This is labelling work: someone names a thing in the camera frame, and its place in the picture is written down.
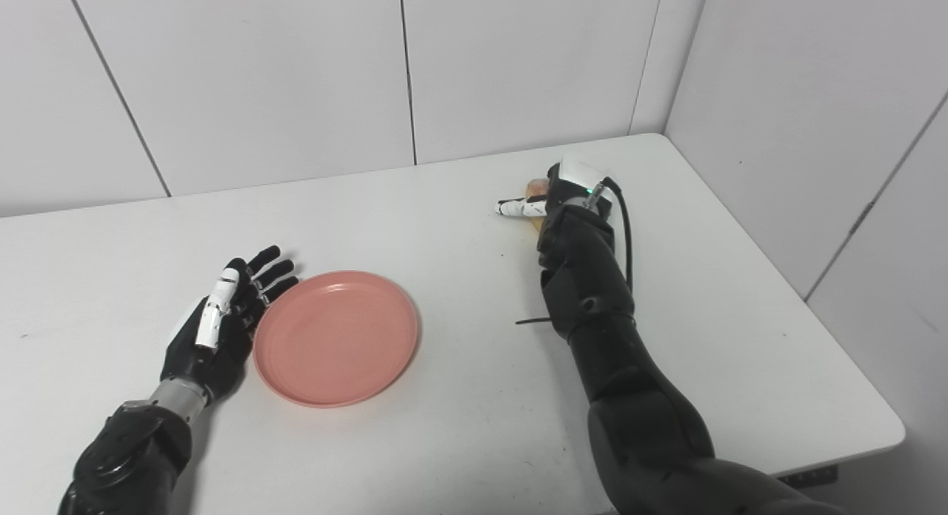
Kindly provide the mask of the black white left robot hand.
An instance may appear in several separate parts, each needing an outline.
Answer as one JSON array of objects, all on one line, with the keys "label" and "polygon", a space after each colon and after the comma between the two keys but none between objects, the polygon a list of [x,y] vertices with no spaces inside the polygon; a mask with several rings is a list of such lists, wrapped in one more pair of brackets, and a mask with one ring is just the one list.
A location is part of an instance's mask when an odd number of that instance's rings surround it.
[{"label": "black white left robot hand", "polygon": [[294,272],[294,261],[282,257],[277,245],[252,259],[231,259],[170,340],[160,380],[196,385],[207,404],[232,393],[263,315],[299,284]]}]

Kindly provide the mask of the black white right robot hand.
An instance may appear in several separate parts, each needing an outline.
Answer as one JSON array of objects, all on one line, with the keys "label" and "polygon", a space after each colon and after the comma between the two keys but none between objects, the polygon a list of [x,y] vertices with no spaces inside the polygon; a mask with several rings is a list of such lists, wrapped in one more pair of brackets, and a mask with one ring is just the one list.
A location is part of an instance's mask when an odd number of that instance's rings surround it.
[{"label": "black white right robot hand", "polygon": [[605,174],[599,173],[577,159],[564,158],[549,167],[545,176],[526,184],[524,196],[502,199],[495,204],[495,214],[541,222],[562,205],[578,205],[592,209],[606,219],[612,215],[614,194],[603,184]]}]

